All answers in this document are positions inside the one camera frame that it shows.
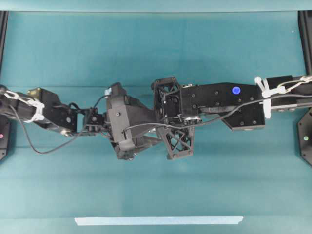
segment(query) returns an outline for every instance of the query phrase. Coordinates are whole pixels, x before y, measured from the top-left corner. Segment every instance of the teal surface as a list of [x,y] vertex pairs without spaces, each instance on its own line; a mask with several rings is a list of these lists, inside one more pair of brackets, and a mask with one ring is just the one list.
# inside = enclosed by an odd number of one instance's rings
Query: teal surface
[[[64,103],[91,106],[121,81],[148,106],[156,78],[241,82],[305,73],[296,12],[77,14],[11,12],[1,83],[44,87]],[[105,104],[100,107],[105,111]],[[13,125],[0,163],[0,233],[308,233],[312,167],[296,122],[273,114],[259,131],[200,127],[193,157],[167,161],[163,145],[117,160],[102,136],[50,155],[33,153]],[[67,138],[28,125],[35,146]],[[238,225],[78,227],[74,217],[244,216]]]
[[1,0],[1,10],[200,13],[311,10],[310,0]]

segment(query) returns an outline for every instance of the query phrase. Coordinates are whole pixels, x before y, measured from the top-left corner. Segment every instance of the robotic arm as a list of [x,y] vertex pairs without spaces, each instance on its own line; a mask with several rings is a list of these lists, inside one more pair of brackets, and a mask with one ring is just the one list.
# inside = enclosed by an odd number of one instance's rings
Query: robotic arm
[[[76,104],[61,103],[59,97],[45,89],[15,93],[0,87],[0,129],[8,131],[6,118],[33,122],[41,128],[73,137],[103,134],[110,141],[118,159],[132,160],[135,155],[164,142],[168,159],[191,156],[194,152],[195,127],[222,120],[232,130],[251,130],[265,126],[271,111],[294,111],[312,107],[311,76],[274,77],[255,79],[256,85],[217,83],[181,85],[175,77],[155,80],[154,108],[151,110],[138,99],[127,95],[120,83],[105,90],[93,108],[81,109]],[[107,112],[99,114],[96,108],[106,99]],[[77,116],[83,115],[83,128],[77,131]],[[299,122],[299,141],[304,159],[312,165],[311,115]],[[0,148],[7,140],[1,139]]]

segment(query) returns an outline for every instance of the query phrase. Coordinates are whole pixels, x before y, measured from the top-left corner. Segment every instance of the black metal frame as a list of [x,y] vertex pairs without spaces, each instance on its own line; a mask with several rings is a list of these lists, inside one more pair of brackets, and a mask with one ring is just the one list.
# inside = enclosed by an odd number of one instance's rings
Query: black metal frame
[[312,74],[312,11],[299,11],[298,23],[307,74]]

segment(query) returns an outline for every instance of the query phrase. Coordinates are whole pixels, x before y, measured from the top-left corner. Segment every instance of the black bracket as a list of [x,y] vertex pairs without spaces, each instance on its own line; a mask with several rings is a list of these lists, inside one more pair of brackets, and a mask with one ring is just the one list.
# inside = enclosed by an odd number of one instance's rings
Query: black bracket
[[7,155],[11,123],[6,116],[0,116],[0,160]]
[[298,122],[301,156],[312,165],[312,109]]

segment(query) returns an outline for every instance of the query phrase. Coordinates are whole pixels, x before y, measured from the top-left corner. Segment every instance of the blue dot marker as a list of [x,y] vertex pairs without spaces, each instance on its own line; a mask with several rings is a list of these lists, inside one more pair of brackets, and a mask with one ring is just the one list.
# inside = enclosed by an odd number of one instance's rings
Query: blue dot marker
[[233,93],[233,94],[236,94],[236,95],[237,95],[237,94],[240,94],[240,88],[237,87],[237,86],[233,87],[232,93]]

